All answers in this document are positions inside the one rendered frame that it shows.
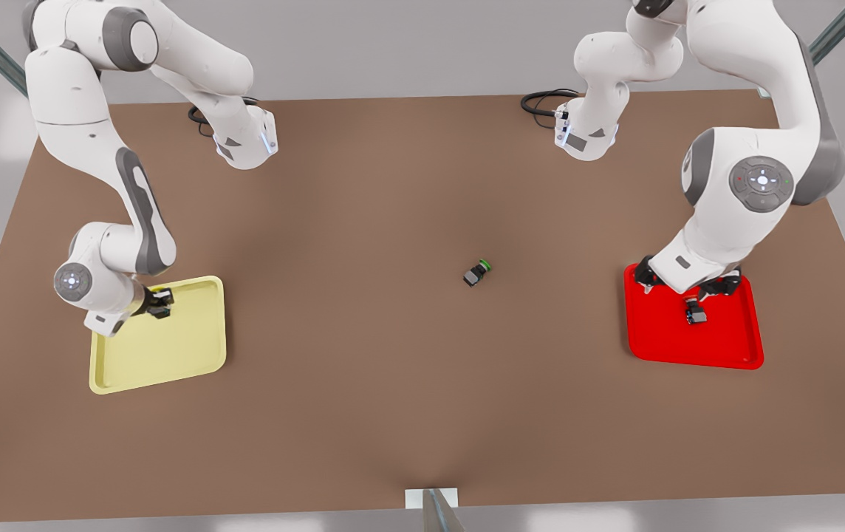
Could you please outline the red tray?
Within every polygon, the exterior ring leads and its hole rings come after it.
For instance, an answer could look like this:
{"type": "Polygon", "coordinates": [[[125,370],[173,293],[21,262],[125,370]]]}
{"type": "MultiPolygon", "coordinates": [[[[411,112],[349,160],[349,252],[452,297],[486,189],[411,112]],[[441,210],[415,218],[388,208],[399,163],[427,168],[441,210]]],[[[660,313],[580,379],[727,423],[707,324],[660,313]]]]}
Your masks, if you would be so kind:
{"type": "Polygon", "coordinates": [[[686,297],[697,287],[679,294],[669,286],[644,286],[633,279],[636,264],[622,273],[629,350],[645,361],[665,361],[692,366],[753,370],[764,360],[756,306],[747,277],[730,296],[719,294],[703,300],[707,321],[689,324],[686,297]]]}

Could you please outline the yellow-capped push-button switch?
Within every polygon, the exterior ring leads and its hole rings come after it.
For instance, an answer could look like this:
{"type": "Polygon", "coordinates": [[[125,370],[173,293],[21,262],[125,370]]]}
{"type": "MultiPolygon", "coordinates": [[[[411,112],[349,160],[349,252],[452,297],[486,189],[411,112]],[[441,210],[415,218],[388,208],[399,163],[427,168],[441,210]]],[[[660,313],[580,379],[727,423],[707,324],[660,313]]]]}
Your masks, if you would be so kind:
{"type": "Polygon", "coordinates": [[[157,319],[163,319],[170,316],[175,299],[170,287],[159,287],[156,290],[147,289],[143,303],[145,304],[143,310],[146,313],[157,319]]]}

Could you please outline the yellow tray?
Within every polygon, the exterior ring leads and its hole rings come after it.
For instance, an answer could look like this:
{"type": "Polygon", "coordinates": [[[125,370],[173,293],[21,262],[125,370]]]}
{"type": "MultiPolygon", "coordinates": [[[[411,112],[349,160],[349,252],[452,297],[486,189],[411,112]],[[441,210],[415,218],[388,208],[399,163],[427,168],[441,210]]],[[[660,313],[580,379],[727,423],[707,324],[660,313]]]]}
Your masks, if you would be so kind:
{"type": "Polygon", "coordinates": [[[171,290],[169,317],[135,316],[112,337],[92,333],[89,388],[99,395],[180,378],[202,376],[223,367],[227,357],[225,290],[216,276],[153,285],[171,290]]]}

